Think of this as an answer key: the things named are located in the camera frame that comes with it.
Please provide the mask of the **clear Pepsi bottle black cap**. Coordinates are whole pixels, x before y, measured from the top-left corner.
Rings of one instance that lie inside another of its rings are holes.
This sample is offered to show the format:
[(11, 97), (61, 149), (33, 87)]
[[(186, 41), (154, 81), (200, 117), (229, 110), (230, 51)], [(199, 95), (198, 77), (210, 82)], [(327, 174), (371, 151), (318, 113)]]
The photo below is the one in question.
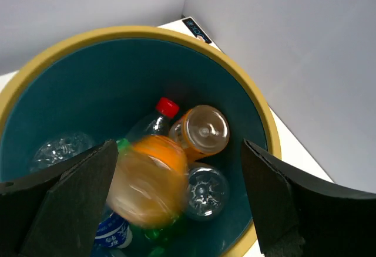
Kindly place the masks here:
[(29, 170), (31, 173), (43, 170), (68, 160), (94, 145), (94, 139), (81, 131), (60, 134), (45, 142), (37, 150), (29, 164)]

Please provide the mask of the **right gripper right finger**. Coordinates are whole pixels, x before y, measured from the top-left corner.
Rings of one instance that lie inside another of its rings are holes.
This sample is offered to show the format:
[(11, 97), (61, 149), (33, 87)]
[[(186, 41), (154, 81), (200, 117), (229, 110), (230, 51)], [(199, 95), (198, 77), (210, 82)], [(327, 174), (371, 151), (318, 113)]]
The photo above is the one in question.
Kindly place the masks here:
[(375, 255), (375, 194), (318, 178), (248, 140), (241, 166), (263, 255)]

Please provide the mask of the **orange bottle with barcode label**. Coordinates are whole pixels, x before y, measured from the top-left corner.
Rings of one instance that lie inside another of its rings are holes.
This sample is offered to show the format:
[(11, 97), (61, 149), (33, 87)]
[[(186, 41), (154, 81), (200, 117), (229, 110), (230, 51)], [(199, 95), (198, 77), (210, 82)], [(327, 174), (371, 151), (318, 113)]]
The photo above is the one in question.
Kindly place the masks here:
[(209, 105), (198, 105), (172, 125), (169, 137), (181, 146), (188, 160), (196, 161), (225, 149), (230, 128), (219, 110)]

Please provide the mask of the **clear bottle blue label white cap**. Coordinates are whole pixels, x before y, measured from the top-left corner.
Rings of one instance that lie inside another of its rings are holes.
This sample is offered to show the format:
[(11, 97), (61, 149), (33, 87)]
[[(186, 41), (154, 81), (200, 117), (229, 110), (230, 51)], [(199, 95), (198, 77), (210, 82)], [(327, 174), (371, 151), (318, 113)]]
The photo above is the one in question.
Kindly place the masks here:
[(195, 221), (217, 217), (227, 204), (229, 183), (219, 169), (196, 161), (189, 163), (186, 215)]

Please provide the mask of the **clear bottle red label red cap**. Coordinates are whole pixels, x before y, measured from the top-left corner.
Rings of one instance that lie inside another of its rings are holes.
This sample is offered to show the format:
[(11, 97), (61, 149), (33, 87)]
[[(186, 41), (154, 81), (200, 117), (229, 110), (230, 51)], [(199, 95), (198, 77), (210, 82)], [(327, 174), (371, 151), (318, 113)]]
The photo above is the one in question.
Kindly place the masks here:
[(179, 106), (172, 100), (161, 97), (155, 110), (139, 120), (125, 138), (135, 143), (149, 135), (168, 136), (171, 122), (179, 112)]

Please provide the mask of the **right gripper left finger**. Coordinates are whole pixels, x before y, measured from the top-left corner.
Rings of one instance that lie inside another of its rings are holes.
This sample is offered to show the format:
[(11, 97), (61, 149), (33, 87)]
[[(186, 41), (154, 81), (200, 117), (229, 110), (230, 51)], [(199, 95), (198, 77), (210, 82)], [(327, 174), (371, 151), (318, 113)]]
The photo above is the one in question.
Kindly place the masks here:
[(108, 140), (1, 183), (1, 256), (89, 256), (118, 158)]

